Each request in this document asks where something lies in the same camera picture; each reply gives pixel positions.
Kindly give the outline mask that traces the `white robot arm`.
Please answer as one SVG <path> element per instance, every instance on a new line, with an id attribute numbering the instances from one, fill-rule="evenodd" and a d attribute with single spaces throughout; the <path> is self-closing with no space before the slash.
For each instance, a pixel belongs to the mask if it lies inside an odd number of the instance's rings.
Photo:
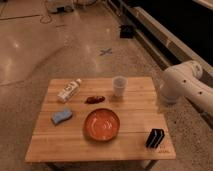
<path id="1" fill-rule="evenodd" d="M 202 75 L 203 68 L 195 60 L 166 68 L 160 86 L 162 100 L 167 104 L 175 104 L 184 96 L 213 115 L 213 88 L 200 81 Z"/>

